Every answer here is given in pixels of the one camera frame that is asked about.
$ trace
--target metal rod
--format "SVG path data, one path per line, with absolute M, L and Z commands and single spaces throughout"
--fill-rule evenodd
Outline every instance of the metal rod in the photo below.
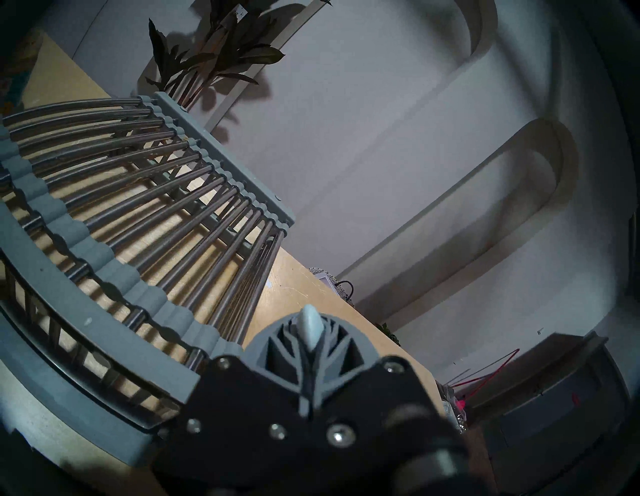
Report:
M 65 276 L 67 276 L 67 279 L 69 279 L 71 282 L 76 283 L 80 281 L 80 279 L 82 279 L 84 276 L 86 276 L 89 272 L 91 272 L 91 269 L 89 268 L 88 263 L 78 262 L 65 272 Z
M 230 334 L 230 332 L 236 327 L 238 319 L 244 312 L 244 309 L 248 304 L 248 300 L 253 294 L 253 290 L 256 288 L 256 285 L 260 280 L 260 276 L 264 271 L 269 258 L 269 250 L 273 246 L 273 241 L 274 239 L 268 239 L 264 244 L 264 246 L 262 247 L 262 251 L 258 256 L 258 260 L 255 264 L 253 264 L 255 269 L 251 271 L 251 273 L 246 278 L 244 278 L 241 289 L 238 290 L 237 296 L 232 300 L 230 308 L 233 309 L 233 312 L 228 311 L 225 314 L 225 320 L 228 320 L 228 322 L 225 323 L 225 327 L 223 327 L 225 329 L 225 335 Z
M 187 367 L 190 371 L 195 371 L 198 369 L 198 365 L 202 363 L 202 360 L 207 358 L 207 353 L 200 348 L 193 348 L 187 357 L 187 360 L 184 362 L 184 366 Z
M 32 124 L 15 127 L 9 131 L 9 137 L 13 141 L 21 141 L 31 138 L 36 134 L 43 134 L 56 129 L 62 129 L 71 125 L 88 124 L 90 122 L 105 122 L 109 120 L 128 119 L 132 117 L 146 117 L 152 114 L 150 108 L 136 108 L 123 110 L 101 110 L 98 112 L 82 112 L 77 114 L 55 117 L 41 120 Z
M 91 138 L 92 136 L 101 136 L 118 131 L 133 131 L 134 129 L 153 129 L 161 127 L 163 124 L 164 120 L 162 119 L 129 120 L 126 122 L 116 122 L 115 124 L 94 125 L 91 127 L 83 127 L 82 129 L 57 132 L 56 134 L 47 134 L 29 141 L 23 141 L 19 145 L 20 155 L 30 155 L 40 150 L 61 145 L 62 143 Z
M 202 195 L 206 195 L 216 186 L 222 184 L 225 180 L 226 178 L 224 177 L 218 177 L 215 181 L 210 182 L 208 184 L 204 184 L 203 186 L 200 186 L 199 188 L 194 189 L 192 192 L 190 192 L 190 194 L 185 196 L 182 200 L 178 200 L 177 202 L 167 205 L 166 207 L 161 208 L 157 212 L 154 212 L 150 216 L 136 222 L 133 226 L 129 227 L 127 230 L 123 231 L 122 233 L 118 234 L 115 238 L 110 240 L 108 243 L 109 247 L 114 252 L 116 250 L 119 250 L 123 244 L 128 243 L 131 239 L 133 239 L 137 235 L 147 231 L 148 229 L 152 228 L 154 225 L 157 225 L 158 223 L 162 222 L 163 220 L 165 220 L 166 218 L 168 218 L 178 210 L 181 210 L 189 202 L 192 202 L 197 198 L 200 198 Z
M 222 219 L 222 217 L 227 215 L 234 206 L 235 206 L 234 203 L 231 200 L 229 200 L 229 203 L 225 205 L 225 208 L 220 212 L 220 214 L 218 215 L 218 218 Z
M 237 189 L 232 188 L 226 195 L 222 196 L 218 202 L 220 205 L 227 201 L 228 197 L 232 197 L 237 194 Z M 187 235 L 194 227 L 202 222 L 202 220 L 210 216 L 217 208 L 220 208 L 218 204 L 207 205 L 206 208 L 202 209 L 197 215 L 192 216 L 192 218 L 181 225 L 178 229 L 174 230 L 162 241 L 153 246 L 153 249 L 146 254 L 134 267 L 141 274 L 146 272 L 153 264 L 155 264 L 167 251 L 168 247 L 180 241 L 184 236 Z
M 105 160 L 101 160 L 100 162 L 81 166 L 77 169 L 73 169 L 65 173 L 49 177 L 45 179 L 45 182 L 47 183 L 49 190 L 51 190 L 52 188 L 59 187 L 62 184 L 66 184 L 73 180 L 83 179 L 95 173 L 116 168 L 123 162 L 133 162 L 139 159 L 150 159 L 162 155 L 169 156 L 171 153 L 178 150 L 184 150 L 185 148 L 189 148 L 189 143 L 187 143 L 186 141 L 180 141 L 178 143 L 172 143 L 170 145 L 163 145 L 161 147 L 145 148 L 144 150 L 139 150 L 137 152 L 118 155 L 116 157 L 110 157 Z
M 253 216 L 244 225 L 242 231 L 236 235 L 233 242 L 227 247 L 225 252 L 218 257 L 213 266 L 207 271 L 204 277 L 200 279 L 195 289 L 191 291 L 187 300 L 182 304 L 183 307 L 187 307 L 190 310 L 193 310 L 196 307 L 198 302 L 202 299 L 202 296 L 204 296 L 206 290 L 217 279 L 220 272 L 222 272 L 222 269 L 227 265 L 227 262 L 236 254 L 238 247 L 244 241 L 246 236 L 253 230 L 261 216 L 262 211 L 260 210 L 256 210 L 253 213 Z
M 250 295 L 253 294 L 254 286 L 260 279 L 260 271 L 262 270 L 268 256 L 268 248 L 269 247 L 266 244 L 263 246 L 257 262 L 253 265 L 254 269 L 250 271 L 240 284 L 238 291 L 236 291 L 236 295 L 231 303 L 229 303 L 229 308 L 225 312 L 225 315 L 218 326 L 220 335 L 225 339 L 227 335 L 230 335 L 233 332 L 233 329 L 236 327 L 237 320 L 240 318 L 240 315 L 244 312 L 244 309 L 248 304 Z
M 146 319 L 147 313 L 142 308 L 134 308 L 122 321 L 122 324 L 135 332 L 140 329 L 140 326 L 145 323 Z
M 244 219 L 245 217 L 247 217 L 247 215 L 249 215 L 249 212 L 251 211 L 251 205 L 249 205 L 244 212 L 242 213 L 242 215 L 240 215 L 240 217 L 238 217 L 238 219 L 231 224 L 231 229 L 235 230 L 236 227 L 238 226 L 238 224 L 240 224 L 240 222 L 242 222 L 242 219 Z
M 53 317 L 49 317 L 49 344 L 57 349 L 60 344 L 60 324 Z
M 174 160 L 170 160 L 168 162 L 165 162 L 164 164 L 158 164 L 156 166 L 153 167 L 149 167 L 146 169 L 140 169 L 138 171 L 135 172 L 131 172 L 128 174 L 121 174 L 121 175 L 117 175 L 116 177 L 107 180 L 104 184 L 101 184 L 100 186 L 93 188 L 93 189 L 89 189 L 88 191 L 80 191 L 78 193 L 66 196 L 65 198 L 63 198 L 62 200 L 64 201 L 65 205 L 67 206 L 67 210 L 71 210 L 71 209 L 75 209 L 77 207 L 79 207 L 80 205 L 84 205 L 87 202 L 93 201 L 93 200 L 97 200 L 98 198 L 108 194 L 108 193 L 112 193 L 114 191 L 118 191 L 121 188 L 124 188 L 126 186 L 130 186 L 133 182 L 136 182 L 137 180 L 140 179 L 147 179 L 151 176 L 154 176 L 156 174 L 159 173 L 163 173 L 166 172 L 168 170 L 173 169 L 174 167 L 180 167 L 182 165 L 188 164 L 190 162 L 194 162 L 196 160 L 200 159 L 200 154 L 193 154 L 193 155 L 189 155 L 186 157 L 180 157 L 179 159 L 174 159 Z M 179 176 L 178 179 L 181 179 L 183 177 L 185 177 L 185 175 Z M 138 193 L 137 195 L 134 195 L 130 198 L 128 198 L 127 200 L 124 200 L 123 202 L 120 202 L 117 205 L 114 205 L 113 207 L 110 207 L 109 209 L 106 209 L 105 211 L 100 212 L 99 214 L 96 214 L 95 216 L 91 217 L 90 219 L 88 219 L 86 221 L 87 227 L 90 226 L 91 223 L 95 223 L 97 218 L 102 218 L 105 217 L 106 215 L 110 214 L 111 211 L 119 206 L 120 204 L 124 203 L 124 202 L 130 202 L 133 203 L 134 202 L 134 198 L 137 198 L 139 195 L 143 194 L 143 193 L 149 193 L 149 192 L 158 192 L 157 196 L 159 196 L 160 193 L 158 191 L 158 189 L 162 189 L 161 191 L 170 191 L 172 186 L 175 187 L 175 184 L 172 184 L 172 186 L 166 188 L 165 186 L 169 184 L 169 183 L 165 183 L 161 186 L 155 186 L 151 189 L 148 189 L 146 191 L 143 191 L 142 193 Z M 149 196 L 149 199 L 151 198 L 155 198 L 153 196 L 153 194 L 149 194 L 147 195 Z
M 172 169 L 173 164 L 182 165 L 189 162 L 193 162 L 193 156 L 186 157 L 186 158 L 182 157 L 180 159 L 169 161 L 165 164 L 159 165 L 158 167 L 160 167 L 161 171 L 163 170 L 166 171 L 166 170 Z M 207 169 L 209 170 L 212 168 L 213 166 L 207 166 Z M 172 189 L 179 187 L 181 184 L 184 184 L 185 182 L 191 182 L 192 180 L 196 179 L 197 177 L 201 176 L 203 173 L 206 173 L 206 172 L 208 171 L 205 169 L 199 169 L 192 172 L 187 172 L 187 174 L 182 174 L 181 176 L 178 176 L 173 181 L 165 182 L 160 186 L 154 186 L 151 189 L 142 191 L 141 193 L 138 193 L 137 195 L 133 195 L 130 198 L 127 198 L 126 200 L 122 200 L 120 203 L 115 204 L 114 206 L 109 207 L 108 209 L 105 209 L 102 212 L 87 219 L 84 223 L 89 228 L 90 231 L 94 231 L 104 225 L 107 225 L 109 222 L 117 219 L 124 213 L 130 212 L 131 210 L 139 207 L 140 205 L 143 205 L 153 200 L 154 198 L 157 198 L 165 193 L 168 193 Z
M 196 246 L 190 249 L 181 260 L 162 278 L 157 284 L 157 287 L 168 292 L 176 282 L 184 275 L 189 267 L 198 260 L 202 254 L 210 247 L 210 245 L 219 238 L 220 234 L 233 222 L 233 220 L 239 216 L 246 205 L 249 204 L 249 200 L 245 200 L 241 205 L 236 207 L 227 217 L 222 219 L 220 224 L 216 226 L 214 230 L 209 232 L 204 238 L 202 238 Z
M 88 202 L 102 198 L 104 195 L 108 195 L 109 193 L 118 191 L 121 188 L 130 186 L 133 182 L 136 182 L 139 179 L 146 179 L 158 173 L 166 172 L 167 170 L 170 170 L 174 167 L 177 168 L 199 159 L 200 154 L 193 154 L 186 157 L 180 157 L 179 159 L 174 159 L 170 162 L 165 162 L 164 164 L 158 164 L 153 167 L 141 169 L 129 174 L 120 174 L 116 177 L 103 181 L 102 184 L 100 184 L 96 188 L 89 189 L 87 191 L 80 191 L 78 193 L 66 196 L 65 198 L 62 198 L 62 201 L 65 203 L 67 210 L 76 209 Z M 185 180 L 186 174 L 179 176 L 177 182 L 181 183 Z M 126 204 L 127 207 L 134 208 L 135 206 L 137 206 L 135 205 L 136 202 L 138 205 L 145 203 L 141 198 L 141 195 L 147 195 L 145 198 L 148 198 L 146 201 L 149 201 L 150 199 L 160 196 L 175 187 L 175 185 L 172 186 L 167 182 L 162 184 L 161 186 L 156 186 L 154 188 L 143 191 L 142 193 L 138 193 L 137 195 L 134 195 L 127 200 L 124 200 L 123 202 L 120 202 L 119 204 L 114 205 L 100 212 L 99 214 L 96 214 L 90 219 L 87 219 L 86 225 L 87 227 L 89 227 L 89 229 L 95 230 L 100 226 L 109 223 L 111 220 L 113 220 L 114 216 L 117 217 L 119 214 L 126 212 L 127 209 L 124 208 L 123 204 Z M 36 229 L 44 226 L 44 220 L 42 219 L 42 215 L 38 214 L 21 221 L 20 225 L 28 234 L 30 234 Z
M 240 322 L 238 322 L 235 331 L 230 336 L 230 340 L 232 342 L 238 343 L 240 345 L 244 342 L 246 331 L 247 329 L 249 329 L 249 324 L 251 324 L 251 320 L 253 319 L 253 313 L 255 312 L 255 308 L 258 306 L 260 296 L 262 295 L 262 291 L 264 290 L 264 285 L 269 278 L 271 268 L 273 267 L 273 263 L 275 262 L 276 256 L 278 255 L 278 251 L 280 251 L 280 245 L 282 244 L 283 239 L 284 231 L 279 230 L 276 238 L 271 243 L 271 248 L 269 249 L 269 255 L 266 265 L 262 270 L 262 273 L 260 274 L 260 280 L 255 286 L 253 294 L 248 300 L 247 308 L 244 310 L 242 317 L 240 318 Z
M 251 266 L 254 260 L 256 259 L 256 257 L 258 256 L 258 254 L 260 253 L 260 249 L 262 248 L 262 245 L 264 244 L 264 242 L 267 240 L 267 237 L 269 236 L 269 233 L 271 232 L 272 227 L 273 227 L 273 221 L 269 220 L 264 226 L 264 229 L 262 229 L 262 232 L 258 236 L 258 239 L 256 239 L 255 242 L 253 243 L 253 246 L 251 247 L 251 251 L 249 252 L 249 256 L 244 260 L 243 264 L 240 266 L 240 269 L 234 275 L 234 278 L 231 281 L 231 284 L 227 286 L 225 293 L 223 294 L 222 298 L 216 305 L 216 310 L 214 310 L 213 314 L 211 315 L 211 318 L 209 318 L 208 323 L 210 325 L 216 327 L 220 323 L 220 319 L 224 311 L 226 310 L 228 304 L 233 299 L 239 284 L 243 281 L 243 279 L 251 269 Z
M 141 145 L 149 141 L 174 138 L 175 131 L 147 132 L 134 134 L 124 138 L 107 138 L 106 140 L 90 141 L 89 144 L 71 145 L 67 148 L 55 150 L 31 161 L 31 168 L 36 173 L 43 173 L 52 168 L 71 162 L 72 160 L 94 156 L 96 154 L 118 150 L 120 148 Z
M 91 109 L 101 107 L 129 107 L 138 106 L 142 103 L 140 98 L 99 98 L 92 100 L 73 100 L 70 102 L 53 103 L 49 105 L 41 105 L 31 109 L 17 112 L 3 119 L 3 125 L 8 127 L 17 124 L 23 120 L 35 119 L 45 115 L 55 114 L 59 112 L 68 112 L 71 110 Z

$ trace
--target screw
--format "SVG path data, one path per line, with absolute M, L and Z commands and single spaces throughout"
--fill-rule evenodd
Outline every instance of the screw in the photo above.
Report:
M 397 362 L 386 362 L 385 369 L 390 374 L 402 374 L 404 372 L 404 367 Z
M 231 362 L 229 362 L 228 358 L 224 356 L 218 359 L 218 367 L 224 371 L 226 371 L 229 367 L 231 367 Z
M 269 426 L 269 436 L 276 441 L 282 441 L 287 437 L 287 430 L 280 424 L 271 424 Z
M 326 440 L 336 448 L 348 448 L 356 440 L 356 433 L 347 424 L 333 424 L 326 430 Z
M 202 425 L 198 419 L 187 420 L 187 432 L 189 434 L 197 434 L 202 430 Z

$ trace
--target dark green leaf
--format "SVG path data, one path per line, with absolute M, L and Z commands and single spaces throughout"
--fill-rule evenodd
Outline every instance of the dark green leaf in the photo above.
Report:
M 196 55 L 194 55 L 192 57 L 189 57 L 187 60 L 181 62 L 179 67 L 182 70 L 189 69 L 189 68 L 193 67 L 194 65 L 198 65 L 198 64 L 201 64 L 203 62 L 208 62 L 209 60 L 213 60 L 217 56 L 218 55 L 216 55 L 214 53 L 211 53 L 211 52 L 198 53 L 198 54 L 196 54 Z
M 276 20 L 271 20 L 268 14 L 261 15 L 255 22 L 252 32 L 240 40 L 240 50 L 256 45 L 262 38 L 269 34 L 271 28 L 276 25 Z
M 160 89 L 160 87 L 162 86 L 162 83 L 160 83 L 160 81 L 154 81 L 153 79 L 145 76 L 145 79 L 147 80 L 147 82 L 153 86 L 155 86 L 159 91 L 162 91 Z
M 267 45 L 267 46 L 254 45 L 253 47 L 250 47 L 247 51 L 242 52 L 240 55 L 241 55 L 242 58 L 245 58 L 245 57 L 274 57 L 274 58 L 277 58 L 276 62 L 284 57 L 284 54 L 280 50 L 278 50 L 277 48 L 274 48 L 272 46 L 269 46 L 269 45 Z
M 255 24 L 258 17 L 260 17 L 260 10 L 251 10 L 238 22 L 238 27 L 234 35 L 234 43 L 236 45 L 242 44 L 243 38 L 252 35 L 255 31 Z
M 226 74 L 218 74 L 220 77 L 229 77 L 230 79 L 240 79 L 240 81 L 246 81 L 251 84 L 258 84 L 254 78 L 245 76 L 244 74 L 235 74 L 233 72 L 227 72 Z
M 262 55 L 256 57 L 241 57 L 238 59 L 239 63 L 242 64 L 275 64 L 280 59 L 284 57 L 284 54 L 280 53 L 279 55 Z
M 160 33 L 151 19 L 149 19 L 149 38 L 151 39 L 151 45 L 154 48 L 154 60 L 156 61 L 158 69 L 162 71 L 164 67 L 164 54 L 166 52 L 166 47 L 164 46 Z
M 215 72 L 226 70 L 229 67 L 233 67 L 236 64 L 235 45 L 233 43 L 234 35 L 237 28 L 237 19 L 235 16 L 231 19 L 231 26 L 229 26 L 229 32 L 225 40 L 225 44 L 222 45 L 216 65 L 214 67 Z

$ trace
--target curved metal rod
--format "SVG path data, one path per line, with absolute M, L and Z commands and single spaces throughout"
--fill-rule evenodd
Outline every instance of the curved metal rod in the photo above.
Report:
M 90 122 L 105 122 L 109 120 L 128 119 L 132 117 L 146 117 L 152 114 L 150 108 L 136 108 L 123 110 L 101 110 L 98 112 L 82 112 L 78 114 L 65 115 L 47 120 L 41 120 L 33 124 L 25 124 L 9 131 L 9 137 L 13 141 L 21 141 L 26 138 L 42 134 L 44 132 L 55 131 L 71 125 L 88 124 Z
M 160 282 L 156 284 L 156 286 L 165 292 L 169 292 L 189 267 L 191 267 L 192 263 L 198 260 L 202 254 L 207 251 L 207 248 L 210 247 L 217 238 L 219 238 L 220 234 L 229 227 L 229 225 L 238 218 L 241 213 L 243 213 L 244 208 L 247 205 L 249 205 L 249 200 L 242 202 L 232 212 L 230 212 L 228 216 L 224 217 L 213 231 L 203 237 L 196 246 L 190 249 L 189 253 L 187 253 L 162 279 L 160 279 Z
M 92 109 L 101 107 L 130 107 L 142 104 L 140 98 L 98 98 L 92 100 L 73 100 L 70 102 L 52 103 L 49 105 L 41 105 L 31 109 L 8 115 L 3 119 L 3 126 L 8 127 L 24 120 L 35 119 L 45 115 L 56 114 L 60 112 L 69 112 L 72 110 Z
M 195 170 L 193 171 L 193 173 L 201 172 L 204 169 L 205 168 Z M 166 238 L 162 239 L 159 243 L 153 245 L 153 249 L 148 254 L 146 254 L 137 264 L 134 265 L 136 270 L 138 270 L 140 274 L 146 272 L 159 259 L 161 259 L 164 255 L 166 255 L 166 252 L 169 246 L 180 241 L 194 227 L 200 224 L 205 217 L 210 216 L 213 212 L 216 211 L 216 209 L 220 208 L 220 205 L 224 204 L 224 202 L 226 202 L 229 198 L 236 195 L 237 193 L 238 193 L 238 190 L 236 188 L 230 189 L 229 192 L 226 195 L 222 196 L 216 203 L 207 205 L 206 208 L 203 208 L 202 211 L 200 211 L 197 215 L 194 215 L 185 224 L 181 225 L 178 229 L 171 232 Z
M 195 201 L 201 196 L 206 195 L 208 192 L 210 192 L 216 186 L 219 186 L 220 184 L 222 184 L 224 181 L 225 181 L 224 177 L 219 177 L 208 184 L 203 184 L 199 188 L 194 189 L 192 192 L 190 192 L 187 196 L 185 196 L 181 200 L 171 203 L 166 207 L 161 208 L 157 212 L 152 213 L 150 216 L 145 217 L 144 219 L 136 222 L 133 226 L 129 227 L 127 230 L 124 230 L 123 232 L 118 234 L 115 238 L 110 240 L 109 243 L 107 243 L 109 245 L 109 248 L 111 248 L 114 252 L 119 250 L 123 244 L 128 243 L 134 237 L 151 229 L 153 226 L 162 222 L 163 220 L 165 220 L 166 218 L 168 218 L 178 210 L 183 209 L 184 206 L 189 202 Z
M 174 167 L 180 167 L 182 165 L 188 164 L 190 162 L 193 162 L 199 159 L 200 159 L 200 154 L 193 154 L 187 157 L 180 157 L 179 159 L 170 160 L 168 162 L 165 162 L 164 164 L 158 164 L 153 167 L 149 167 L 147 169 L 141 169 L 129 174 L 121 174 L 116 176 L 113 179 L 109 179 L 108 181 L 101 184 L 97 188 L 90 189 L 89 191 L 80 191 L 78 193 L 71 194 L 69 196 L 66 196 L 62 200 L 67 206 L 67 210 L 72 210 L 72 209 L 78 208 L 81 205 L 84 205 L 87 202 L 96 200 L 104 195 L 112 193 L 113 191 L 118 191 L 120 188 L 124 188 L 125 186 L 128 186 L 129 184 L 132 184 L 133 182 L 136 182 L 139 179 L 146 179 L 151 176 L 154 176 L 155 174 L 161 174 L 163 172 L 173 169 Z M 144 191 L 144 193 L 148 193 L 149 191 L 155 191 L 156 189 L 157 188 L 152 188 L 147 191 Z M 96 214 L 90 219 L 87 219 L 85 221 L 87 224 L 87 227 L 90 226 L 93 219 L 97 218 L 98 216 L 102 216 L 103 214 L 106 214 L 107 211 L 110 211 L 116 206 L 117 205 L 114 205 L 113 207 L 110 207 L 109 209 L 106 209 L 105 211 L 102 211 Z
M 235 330 L 232 330 L 232 335 L 229 337 L 229 340 L 232 342 L 236 342 L 238 344 L 242 344 L 244 341 L 244 336 L 246 335 L 247 329 L 249 329 L 249 324 L 251 323 L 251 319 L 253 318 L 253 313 L 255 312 L 255 307 L 258 306 L 258 302 L 260 301 L 260 296 L 262 295 L 262 291 L 264 290 L 264 285 L 269 278 L 269 274 L 271 273 L 271 268 L 273 267 L 273 263 L 276 260 L 276 256 L 278 255 L 278 251 L 280 251 L 280 245 L 282 244 L 282 240 L 284 239 L 284 231 L 278 230 L 278 234 L 276 238 L 271 243 L 271 247 L 269 248 L 269 255 L 267 258 L 266 265 L 264 269 L 262 269 L 262 273 L 260 274 L 260 279 L 258 280 L 258 284 L 255 285 L 252 295 L 248 300 L 248 306 L 244 310 L 242 317 L 240 317 L 240 322 L 238 323 Z
M 47 134 L 39 136 L 28 141 L 23 141 L 18 148 L 20 155 L 27 156 L 32 153 L 45 150 L 66 143 L 68 141 L 83 140 L 92 136 L 100 136 L 102 134 L 111 134 L 119 131 L 133 131 L 134 129 L 152 129 L 160 127 L 164 124 L 162 119 L 148 120 L 128 120 L 125 122 L 116 122 L 114 124 L 100 124 L 82 129 L 74 129 L 71 131 L 62 131 L 55 134 Z
M 267 243 L 262 247 L 262 251 L 255 264 L 253 264 L 252 270 L 240 284 L 240 288 L 236 291 L 234 299 L 229 304 L 229 309 L 225 312 L 224 318 L 218 327 L 220 335 L 225 339 L 233 333 L 238 319 L 242 316 L 245 308 L 249 304 L 249 299 L 260 280 L 260 275 L 269 257 L 269 249 L 272 244 L 273 240 L 271 240 L 271 244 L 269 244 L 267 240 Z
M 104 195 L 108 195 L 109 193 L 118 191 L 119 189 L 124 188 L 125 186 L 128 186 L 129 184 L 132 184 L 133 182 L 136 182 L 139 179 L 146 179 L 148 177 L 155 176 L 156 174 L 166 172 L 168 170 L 171 170 L 174 167 L 180 167 L 182 165 L 188 164 L 198 159 L 200 159 L 200 154 L 193 154 L 188 157 L 181 157 L 179 159 L 175 159 L 170 162 L 158 164 L 156 166 L 149 167 L 147 169 L 138 170 L 136 172 L 132 172 L 129 174 L 121 174 L 114 178 L 103 181 L 101 184 L 99 184 L 99 186 L 96 186 L 93 189 L 89 189 L 88 191 L 87 190 L 80 191 L 78 193 L 68 195 L 65 198 L 62 198 L 62 201 L 65 203 L 67 210 L 75 209 L 84 205 L 85 203 L 96 200 Z M 156 191 L 156 190 L 157 188 L 153 188 L 148 191 Z M 36 215 L 21 221 L 20 225 L 27 233 L 31 233 L 35 229 L 42 227 L 44 225 L 44 220 L 42 219 L 41 215 Z
M 31 161 L 31 169 L 35 173 L 44 173 L 58 165 L 71 162 L 72 160 L 94 156 L 103 152 L 111 152 L 120 148 L 142 145 L 150 141 L 165 140 L 174 138 L 175 131 L 148 132 L 145 134 L 134 134 L 124 138 L 108 138 L 106 140 L 93 141 L 89 144 L 71 145 L 67 148 L 55 150 L 42 157 L 37 157 Z
M 253 243 L 253 246 L 251 247 L 251 251 L 249 252 L 249 256 L 245 258 L 242 266 L 240 267 L 238 272 L 235 273 L 234 278 L 231 281 L 231 284 L 227 286 L 225 293 L 222 295 L 222 298 L 220 298 L 218 304 L 216 305 L 216 310 L 214 310 L 213 314 L 209 318 L 209 321 L 207 322 L 209 325 L 217 327 L 220 324 L 222 315 L 227 309 L 229 303 L 231 303 L 231 300 L 236 294 L 236 291 L 238 290 L 240 283 L 249 273 L 249 270 L 251 270 L 253 266 L 253 262 L 260 254 L 262 245 L 264 245 L 264 243 L 267 241 L 267 237 L 271 233 L 272 228 L 273 228 L 273 221 L 269 220 L 265 224 L 264 229 L 262 229 L 262 232 L 258 236 L 258 239 L 256 239 L 255 242 Z
M 170 155 L 175 151 L 184 150 L 185 148 L 189 148 L 189 143 L 186 141 L 180 141 L 178 143 L 172 143 L 170 145 L 145 148 L 144 150 L 139 150 L 137 152 L 117 155 L 115 157 L 101 160 L 100 162 L 87 164 L 82 167 L 78 167 L 77 169 L 48 177 L 45 179 L 45 183 L 47 183 L 47 187 L 49 188 L 49 190 L 51 190 L 52 188 L 59 188 L 60 186 L 68 182 L 83 179 L 98 172 L 103 172 L 105 170 L 119 167 L 123 162 L 133 162 L 139 159 L 151 159 L 163 155 Z
M 182 166 L 199 159 L 200 159 L 200 154 L 194 154 L 188 157 L 181 157 L 179 159 L 171 160 L 169 162 L 165 162 L 164 164 L 160 164 L 157 166 L 157 168 L 153 167 L 154 169 L 153 171 L 142 169 L 142 171 L 140 172 L 145 172 L 146 174 L 144 177 L 149 177 L 150 175 L 163 173 L 163 172 L 166 172 L 167 170 L 172 169 L 173 167 Z M 126 212 L 130 212 L 131 210 L 139 207 L 140 205 L 143 205 L 153 200 L 154 198 L 159 197 L 160 195 L 168 193 L 172 189 L 177 188 L 178 186 L 180 186 L 185 182 L 191 182 L 197 177 L 200 177 L 202 174 L 208 172 L 207 169 L 213 169 L 213 166 L 203 167 L 201 169 L 188 172 L 187 174 L 182 174 L 181 176 L 178 176 L 171 181 L 167 181 L 164 184 L 161 184 L 159 186 L 154 186 L 151 189 L 142 191 L 137 195 L 133 195 L 130 198 L 127 198 L 126 200 L 122 200 L 120 203 L 113 205 L 112 207 L 109 207 L 100 213 L 97 213 L 93 217 L 88 218 L 86 221 L 84 221 L 84 224 L 87 226 L 89 231 L 94 231 L 98 228 L 101 228 L 102 226 L 107 225 L 109 222 L 116 220 L 118 217 L 125 214 Z M 124 186 L 126 184 L 126 180 L 122 179 L 121 181 L 122 181 L 122 185 Z
M 198 282 L 198 285 L 195 287 L 193 291 L 189 294 L 187 300 L 182 304 L 183 307 L 186 307 L 193 311 L 193 309 L 198 305 L 198 302 L 204 296 L 205 291 L 209 288 L 211 284 L 213 284 L 218 275 L 225 268 L 231 257 L 233 257 L 240 244 L 244 241 L 246 236 L 253 230 L 256 224 L 258 224 L 260 218 L 262 217 L 262 211 L 256 210 L 253 213 L 253 216 L 244 224 L 241 231 L 234 238 L 233 242 L 227 247 L 224 253 L 222 253 L 213 266 L 207 271 L 202 279 Z

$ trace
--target red object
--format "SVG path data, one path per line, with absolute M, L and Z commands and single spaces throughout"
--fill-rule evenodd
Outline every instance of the red object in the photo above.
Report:
M 516 355 L 518 354 L 518 352 L 519 352 L 519 351 L 520 351 L 520 348 L 518 348 L 517 350 L 515 350 L 515 351 L 514 351 L 514 352 L 509 356 L 509 358 L 507 358 L 507 359 L 504 361 L 504 363 L 503 363 L 502 365 L 500 365 L 500 367 L 498 367 L 498 368 L 496 369 L 496 371 L 495 371 L 493 374 L 489 375 L 489 377 L 487 377 L 487 378 L 484 380 L 484 382 L 483 382 L 482 384 L 480 384 L 480 386 L 478 386 L 478 387 L 477 387 L 477 388 L 475 388 L 473 391 L 471 391 L 471 393 L 469 393 L 469 394 L 465 394 L 465 395 L 462 397 L 462 398 L 463 398 L 463 400 L 464 400 L 464 399 L 466 399 L 466 398 L 471 398 L 474 394 L 476 394 L 478 391 L 480 391 L 480 390 L 482 389 L 482 387 L 483 387 L 485 384 L 487 384 L 491 379 L 493 379 L 493 377 L 494 377 L 498 372 L 500 372 L 500 371 L 504 368 L 504 366 L 505 366 L 506 364 L 508 364 L 508 363 L 511 361 L 511 359 L 512 359 L 514 356 L 516 356 Z

